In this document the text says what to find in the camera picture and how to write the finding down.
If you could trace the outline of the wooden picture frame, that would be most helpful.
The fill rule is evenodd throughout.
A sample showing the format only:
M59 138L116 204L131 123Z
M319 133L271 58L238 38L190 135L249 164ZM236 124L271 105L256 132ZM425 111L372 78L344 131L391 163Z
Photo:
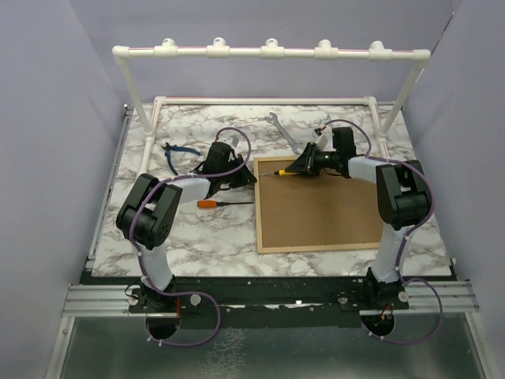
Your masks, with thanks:
M383 221L376 186L331 176L273 177L292 156L253 160L258 252L376 250Z

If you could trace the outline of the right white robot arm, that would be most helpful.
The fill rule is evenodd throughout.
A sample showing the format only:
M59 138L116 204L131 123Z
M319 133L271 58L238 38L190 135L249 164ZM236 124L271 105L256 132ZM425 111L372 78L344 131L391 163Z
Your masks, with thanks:
M383 233L370 268L375 282L363 288L362 298L368 307L379 309L391 299L386 283L402 279L405 251L417 229L432 217L435 201L419 161L373 157L369 137L365 138L368 150L364 155L358 155L353 129L364 132L354 124L333 128L331 151L322 150L316 143L308 143L294 163L281 170L279 175L315 177L330 169L344 178L360 179L376 186Z

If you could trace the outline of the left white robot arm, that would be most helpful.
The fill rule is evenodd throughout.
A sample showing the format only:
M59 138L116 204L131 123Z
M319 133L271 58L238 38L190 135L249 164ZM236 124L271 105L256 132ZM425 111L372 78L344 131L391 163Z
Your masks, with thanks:
M116 227L137 249L141 282L150 288L147 302L154 310L166 311L174 302L174 292L168 287L173 273L163 244L178 206L256 182L242 155L218 141L211 144L206 159L187 175L161 180L143 173L137 178L119 210Z

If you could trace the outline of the small yellow screwdriver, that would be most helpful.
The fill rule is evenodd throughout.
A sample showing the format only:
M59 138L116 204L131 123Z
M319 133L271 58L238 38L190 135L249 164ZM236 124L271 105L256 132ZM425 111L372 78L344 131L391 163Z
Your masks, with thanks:
M278 170L278 171L273 171L270 173L263 173L261 176L289 176L292 174L293 173L286 172L285 170Z

